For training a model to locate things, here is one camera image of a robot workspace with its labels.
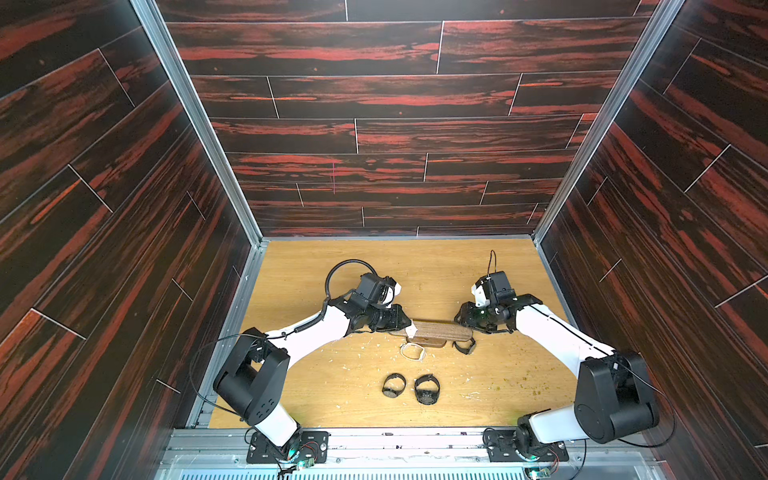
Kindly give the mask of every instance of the black cable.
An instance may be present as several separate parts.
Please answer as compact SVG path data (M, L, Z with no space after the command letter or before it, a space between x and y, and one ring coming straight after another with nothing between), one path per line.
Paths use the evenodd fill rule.
M494 250L491 250L491 255L488 257L488 276L491 276L491 259L493 260L493 273L496 273L496 260L498 260L498 257L496 256L496 252Z
M576 473L574 473L574 476L570 477L568 480L574 480L574 478L578 477L578 474L581 473L581 470L584 469L584 463L587 461L587 439L584 439L584 456L581 457L581 466L578 468Z

